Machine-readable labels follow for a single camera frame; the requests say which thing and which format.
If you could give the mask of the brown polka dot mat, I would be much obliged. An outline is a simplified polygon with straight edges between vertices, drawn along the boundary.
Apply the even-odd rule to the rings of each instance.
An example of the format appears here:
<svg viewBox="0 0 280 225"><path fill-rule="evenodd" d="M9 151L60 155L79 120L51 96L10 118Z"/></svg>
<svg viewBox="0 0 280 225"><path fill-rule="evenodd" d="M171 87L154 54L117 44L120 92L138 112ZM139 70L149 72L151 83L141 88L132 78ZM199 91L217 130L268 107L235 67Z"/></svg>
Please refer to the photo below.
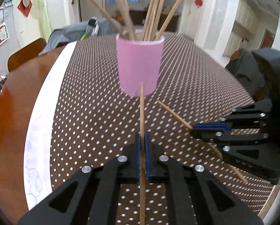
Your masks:
<svg viewBox="0 0 280 225"><path fill-rule="evenodd" d="M121 91L116 36L78 41L58 96L51 140L53 196L41 224L262 224L272 185L243 182L190 125L253 103L238 81L185 36L165 36L156 90Z"/></svg>

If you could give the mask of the red diamond wall decoration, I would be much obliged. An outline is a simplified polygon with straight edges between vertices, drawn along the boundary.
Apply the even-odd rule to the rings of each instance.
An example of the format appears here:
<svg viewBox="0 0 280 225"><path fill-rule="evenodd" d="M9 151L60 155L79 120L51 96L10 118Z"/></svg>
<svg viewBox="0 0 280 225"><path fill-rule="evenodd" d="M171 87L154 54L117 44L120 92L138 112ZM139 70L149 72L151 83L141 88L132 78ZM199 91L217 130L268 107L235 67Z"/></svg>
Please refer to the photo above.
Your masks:
<svg viewBox="0 0 280 225"><path fill-rule="evenodd" d="M24 15L24 17L28 17L29 13L32 8L32 2L31 0L21 0L19 5L17 6L17 9Z"/></svg>

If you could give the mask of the dark jacket on chair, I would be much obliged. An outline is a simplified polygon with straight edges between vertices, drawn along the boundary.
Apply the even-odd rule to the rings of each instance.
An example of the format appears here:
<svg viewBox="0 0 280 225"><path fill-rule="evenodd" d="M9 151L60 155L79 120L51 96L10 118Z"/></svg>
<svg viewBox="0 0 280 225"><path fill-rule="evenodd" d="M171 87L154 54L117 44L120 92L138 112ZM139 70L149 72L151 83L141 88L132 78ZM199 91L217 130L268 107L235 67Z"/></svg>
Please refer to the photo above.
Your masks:
<svg viewBox="0 0 280 225"><path fill-rule="evenodd" d="M256 102L269 98L268 86L251 51L243 48L237 50L232 54L225 68Z"/></svg>

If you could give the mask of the green curtain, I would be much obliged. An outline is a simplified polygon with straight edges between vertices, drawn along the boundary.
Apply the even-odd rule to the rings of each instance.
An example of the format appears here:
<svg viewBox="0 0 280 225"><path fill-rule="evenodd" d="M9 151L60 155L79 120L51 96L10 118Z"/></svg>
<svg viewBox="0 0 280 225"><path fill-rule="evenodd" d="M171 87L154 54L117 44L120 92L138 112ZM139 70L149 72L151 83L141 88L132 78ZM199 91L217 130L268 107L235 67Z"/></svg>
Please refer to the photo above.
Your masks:
<svg viewBox="0 0 280 225"><path fill-rule="evenodd" d="M38 5L38 20L40 22L40 28L42 35L46 41L48 41L51 35L52 28L49 22L49 15L46 6L46 0L37 0Z"/></svg>

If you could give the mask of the white wall cabinet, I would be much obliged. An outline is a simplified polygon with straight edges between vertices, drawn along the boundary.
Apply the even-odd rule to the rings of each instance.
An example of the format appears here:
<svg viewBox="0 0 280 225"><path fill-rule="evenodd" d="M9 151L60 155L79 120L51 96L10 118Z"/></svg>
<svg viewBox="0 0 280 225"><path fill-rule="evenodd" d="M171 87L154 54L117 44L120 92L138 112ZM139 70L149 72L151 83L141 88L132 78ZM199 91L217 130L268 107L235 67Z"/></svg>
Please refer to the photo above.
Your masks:
<svg viewBox="0 0 280 225"><path fill-rule="evenodd" d="M258 18L245 0L228 0L216 50L230 57L241 46L247 46L255 37Z"/></svg>

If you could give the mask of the pink cylindrical cup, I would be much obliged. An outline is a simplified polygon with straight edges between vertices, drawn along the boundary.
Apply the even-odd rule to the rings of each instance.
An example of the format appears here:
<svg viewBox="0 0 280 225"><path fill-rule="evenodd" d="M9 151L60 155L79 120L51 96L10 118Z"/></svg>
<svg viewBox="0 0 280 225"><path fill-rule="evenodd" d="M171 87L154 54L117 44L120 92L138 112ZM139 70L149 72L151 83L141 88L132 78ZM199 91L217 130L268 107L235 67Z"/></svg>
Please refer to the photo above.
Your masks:
<svg viewBox="0 0 280 225"><path fill-rule="evenodd" d="M164 36L158 41L131 41L116 36L119 83L125 94L139 97L141 83L144 95L155 91L164 40Z"/></svg>

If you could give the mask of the brown wooden chair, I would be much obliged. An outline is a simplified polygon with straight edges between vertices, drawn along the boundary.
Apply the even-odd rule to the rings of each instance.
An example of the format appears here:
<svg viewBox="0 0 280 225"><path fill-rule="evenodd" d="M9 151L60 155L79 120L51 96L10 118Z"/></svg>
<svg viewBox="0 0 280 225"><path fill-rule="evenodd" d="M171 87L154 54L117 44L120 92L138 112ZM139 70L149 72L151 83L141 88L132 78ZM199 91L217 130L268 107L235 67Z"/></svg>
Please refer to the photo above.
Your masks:
<svg viewBox="0 0 280 225"><path fill-rule="evenodd" d="M42 52L42 50L45 48L45 46L45 39L39 38L12 54L7 62L8 71L12 72L22 64L37 57L40 54L40 52Z"/></svg>

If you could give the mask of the grey jacket on chair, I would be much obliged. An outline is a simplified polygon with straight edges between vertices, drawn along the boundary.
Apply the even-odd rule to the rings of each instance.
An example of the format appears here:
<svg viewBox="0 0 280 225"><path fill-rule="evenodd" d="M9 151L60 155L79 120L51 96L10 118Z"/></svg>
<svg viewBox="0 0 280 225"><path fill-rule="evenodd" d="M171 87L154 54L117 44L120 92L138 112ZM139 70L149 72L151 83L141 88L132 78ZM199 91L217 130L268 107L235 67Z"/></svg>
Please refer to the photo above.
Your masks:
<svg viewBox="0 0 280 225"><path fill-rule="evenodd" d="M91 36L105 36L108 34L112 35L117 33L118 32L106 18L91 17L87 21L53 30L49 36L47 45L39 53L39 55L54 50L59 46L63 46Z"/></svg>

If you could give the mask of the beige refrigerator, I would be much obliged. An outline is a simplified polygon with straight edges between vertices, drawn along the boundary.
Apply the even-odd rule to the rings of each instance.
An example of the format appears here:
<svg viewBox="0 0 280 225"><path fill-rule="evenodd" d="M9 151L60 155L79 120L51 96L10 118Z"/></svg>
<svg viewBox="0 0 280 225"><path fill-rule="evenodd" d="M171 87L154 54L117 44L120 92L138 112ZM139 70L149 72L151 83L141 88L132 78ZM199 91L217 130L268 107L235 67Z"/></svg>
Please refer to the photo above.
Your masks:
<svg viewBox="0 0 280 225"><path fill-rule="evenodd" d="M106 8L106 0L95 0L102 8ZM79 0L79 16L81 21L87 21L92 17L103 18L104 15L90 0Z"/></svg>

